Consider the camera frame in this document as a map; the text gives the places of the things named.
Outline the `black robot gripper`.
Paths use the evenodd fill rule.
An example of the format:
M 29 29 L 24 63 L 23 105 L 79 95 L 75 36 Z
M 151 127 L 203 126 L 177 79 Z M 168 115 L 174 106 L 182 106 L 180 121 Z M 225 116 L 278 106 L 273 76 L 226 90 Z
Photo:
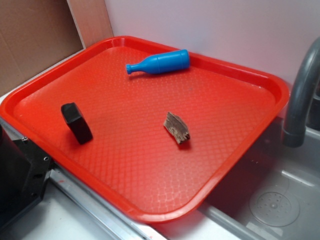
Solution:
M 31 140 L 0 128 L 0 224 L 10 225 L 44 197 L 52 158 Z

